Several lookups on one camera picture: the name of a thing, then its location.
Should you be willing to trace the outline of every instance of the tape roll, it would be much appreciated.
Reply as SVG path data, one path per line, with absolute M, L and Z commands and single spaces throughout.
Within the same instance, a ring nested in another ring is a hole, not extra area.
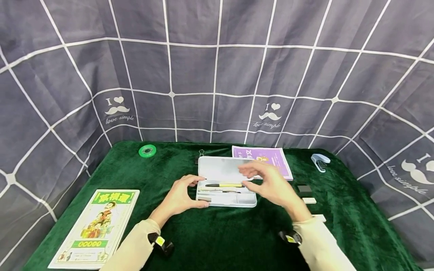
M 138 154 L 143 158 L 149 158 L 157 153 L 157 148 L 154 145 L 144 145 L 138 150 Z

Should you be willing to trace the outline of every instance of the green tablecloth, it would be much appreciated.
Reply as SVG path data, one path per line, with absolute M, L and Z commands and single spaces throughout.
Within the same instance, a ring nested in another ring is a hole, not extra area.
M 194 158 L 231 156 L 229 144 L 154 143 L 157 154 L 141 158 L 146 143 L 117 143 L 71 202 L 62 217 L 27 262 L 24 270 L 46 270 L 49 262 L 96 189 L 139 189 L 140 196 L 125 235 L 146 219 L 163 200 L 173 181 L 197 174 Z M 345 165 L 324 150 L 285 149 L 294 175 L 292 185 L 309 184 L 317 204 L 313 214 L 325 223 L 358 271 L 421 270 L 391 224 Z M 310 157 L 322 153 L 331 159 L 326 173 L 316 170 Z M 195 188 L 189 188 L 194 198 Z M 277 233 L 291 229 L 281 207 L 258 196 L 255 208 L 210 207 L 191 209 L 172 217 L 162 236 L 175 244 L 170 258 L 152 253 L 144 270 L 308 270 L 297 248 L 279 240 Z

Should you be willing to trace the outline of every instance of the purple book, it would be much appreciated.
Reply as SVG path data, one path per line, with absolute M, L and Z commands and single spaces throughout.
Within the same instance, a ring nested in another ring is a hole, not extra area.
M 285 179 L 289 181 L 294 179 L 282 148 L 249 148 L 232 146 L 232 157 L 250 158 L 263 161 L 276 166 Z

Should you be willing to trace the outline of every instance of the fabric backdrop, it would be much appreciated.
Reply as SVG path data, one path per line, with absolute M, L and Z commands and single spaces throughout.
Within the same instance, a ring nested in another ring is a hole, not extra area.
M 120 140 L 324 148 L 434 267 L 433 13 L 431 0 L 0 0 L 0 268 L 27 260 Z

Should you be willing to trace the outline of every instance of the beige sleeve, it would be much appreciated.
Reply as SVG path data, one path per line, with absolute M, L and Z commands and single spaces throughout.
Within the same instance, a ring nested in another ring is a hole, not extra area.
M 139 271 L 154 249 L 148 240 L 148 234 L 152 232 L 161 234 L 160 227 L 154 220 L 142 220 L 136 224 L 100 271 Z
M 311 218 L 293 223 L 301 235 L 301 254 L 312 271 L 355 271 L 354 266 L 339 248 L 335 237 L 319 219 Z

